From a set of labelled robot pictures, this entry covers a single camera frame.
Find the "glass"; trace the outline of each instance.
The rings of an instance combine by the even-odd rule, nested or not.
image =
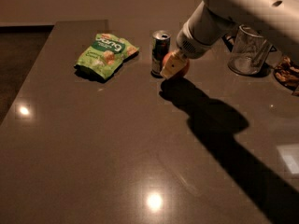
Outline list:
[[[240,75],[260,72],[272,44],[246,25],[240,25],[228,66]]]

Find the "chip bag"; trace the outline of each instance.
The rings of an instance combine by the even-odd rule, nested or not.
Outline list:
[[[75,68],[86,75],[108,80],[121,64],[137,55],[139,48],[112,34],[97,34],[93,43],[79,56]]]

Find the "dark floor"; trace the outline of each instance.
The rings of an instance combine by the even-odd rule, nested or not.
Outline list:
[[[52,27],[0,28],[0,124]]]

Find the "can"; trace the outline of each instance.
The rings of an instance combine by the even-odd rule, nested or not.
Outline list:
[[[152,70],[155,77],[162,77],[162,61],[164,56],[169,52],[170,33],[165,30],[156,31],[152,34]]]

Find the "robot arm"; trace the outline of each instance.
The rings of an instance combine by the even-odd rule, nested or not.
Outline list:
[[[201,57],[223,35],[246,24],[299,63],[299,0],[203,0],[178,33],[177,45]]]

